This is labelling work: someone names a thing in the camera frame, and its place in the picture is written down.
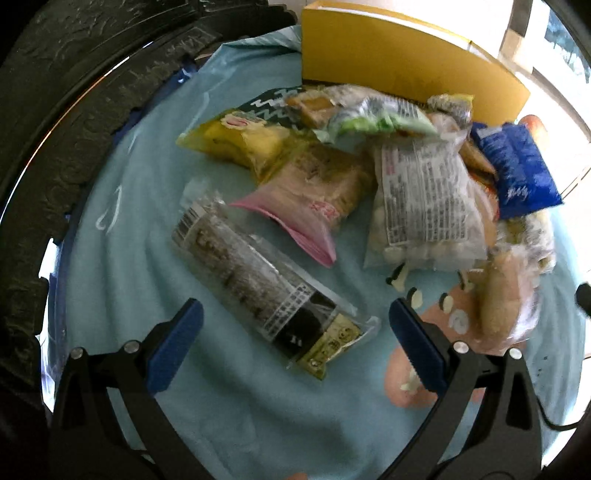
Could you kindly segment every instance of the metal screw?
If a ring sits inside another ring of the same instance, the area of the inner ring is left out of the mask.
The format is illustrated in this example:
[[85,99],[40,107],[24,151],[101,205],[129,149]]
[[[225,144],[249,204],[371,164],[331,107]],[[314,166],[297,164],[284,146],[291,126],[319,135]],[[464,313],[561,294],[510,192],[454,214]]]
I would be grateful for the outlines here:
[[139,342],[136,340],[131,340],[123,346],[123,350],[125,353],[135,353],[139,350]]
[[521,353],[521,350],[519,350],[518,348],[514,348],[514,347],[509,350],[509,355],[514,360],[519,360],[523,356],[523,354]]
[[468,344],[466,342],[455,342],[453,344],[453,349],[457,352],[457,353],[468,353],[468,350],[470,349],[470,347],[468,346]]
[[76,348],[73,348],[72,351],[70,352],[70,356],[74,360],[78,360],[79,358],[82,357],[82,355],[84,355],[84,349],[81,346],[77,346]]

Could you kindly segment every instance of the barcode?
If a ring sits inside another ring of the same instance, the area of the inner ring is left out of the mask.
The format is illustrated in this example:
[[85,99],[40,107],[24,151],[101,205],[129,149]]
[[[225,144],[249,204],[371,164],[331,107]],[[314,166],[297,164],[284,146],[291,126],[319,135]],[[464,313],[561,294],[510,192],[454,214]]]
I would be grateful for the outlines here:
[[195,225],[195,223],[197,223],[198,220],[199,215],[195,210],[193,210],[192,207],[184,213],[183,218],[181,218],[181,221],[178,223],[177,227],[177,233],[181,241],[185,240],[189,230],[193,225]]

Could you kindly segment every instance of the plastic wrapper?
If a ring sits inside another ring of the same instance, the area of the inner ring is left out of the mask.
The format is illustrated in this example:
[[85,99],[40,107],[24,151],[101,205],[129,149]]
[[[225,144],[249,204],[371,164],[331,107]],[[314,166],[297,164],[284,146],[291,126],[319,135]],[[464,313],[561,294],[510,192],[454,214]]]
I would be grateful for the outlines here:
[[241,231],[220,202],[194,202],[173,239],[194,257],[197,278],[226,309],[316,378],[379,326],[262,238]]
[[523,245],[540,274],[550,273],[556,265],[554,229],[548,210],[499,222],[499,243]]
[[281,167],[286,153],[301,143],[305,143],[305,137],[295,130],[235,109],[221,113],[177,140],[182,147],[250,168],[257,183],[269,179]]
[[369,157],[322,144],[295,151],[268,183],[232,206],[273,218],[325,267],[336,260],[331,231],[374,184]]
[[562,204],[552,175],[525,125],[488,128],[474,123],[472,137],[497,170],[502,220]]
[[[428,113],[427,118],[431,121],[433,126],[437,129],[439,134],[459,132],[460,127],[457,122],[445,113]],[[490,174],[496,177],[496,170],[492,164],[486,159],[474,142],[468,138],[460,148],[460,156],[467,168]]]
[[448,113],[456,121],[461,129],[466,129],[472,123],[472,101],[473,95],[461,93],[450,95],[434,95],[427,100],[427,105],[434,110]]
[[286,104],[298,109],[302,122],[318,129],[316,135],[326,142],[334,142],[350,132],[437,133],[425,113],[413,103],[358,85],[308,90],[288,98]]
[[485,244],[492,248],[497,242],[497,221],[499,220],[499,199],[496,191],[489,186],[478,181],[470,175],[472,179],[473,197],[476,207],[480,212],[480,219],[484,229]]
[[378,191],[366,267],[405,261],[410,268],[468,270],[487,258],[475,200],[482,193],[457,154],[464,138],[392,138],[375,147]]
[[540,317],[539,276],[526,247],[511,245],[487,263],[479,285],[479,321],[484,351],[526,340]]

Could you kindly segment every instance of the nutrition label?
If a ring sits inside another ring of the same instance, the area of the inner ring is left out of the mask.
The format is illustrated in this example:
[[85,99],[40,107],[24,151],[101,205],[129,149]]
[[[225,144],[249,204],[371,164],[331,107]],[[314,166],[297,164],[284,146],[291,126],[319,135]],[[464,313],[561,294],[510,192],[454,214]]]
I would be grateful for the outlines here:
[[450,142],[387,144],[382,149],[386,232],[390,245],[466,239],[466,200]]
[[298,285],[265,322],[262,328],[264,335],[269,340],[273,340],[302,305],[310,300],[313,294],[314,289],[307,284],[301,283]]

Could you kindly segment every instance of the blue package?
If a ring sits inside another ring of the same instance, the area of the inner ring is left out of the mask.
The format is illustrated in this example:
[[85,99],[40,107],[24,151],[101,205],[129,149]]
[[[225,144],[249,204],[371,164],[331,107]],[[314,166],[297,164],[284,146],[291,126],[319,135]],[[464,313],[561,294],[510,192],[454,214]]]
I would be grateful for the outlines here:
[[562,198],[525,125],[472,124],[472,138],[496,168],[501,220],[562,204]]

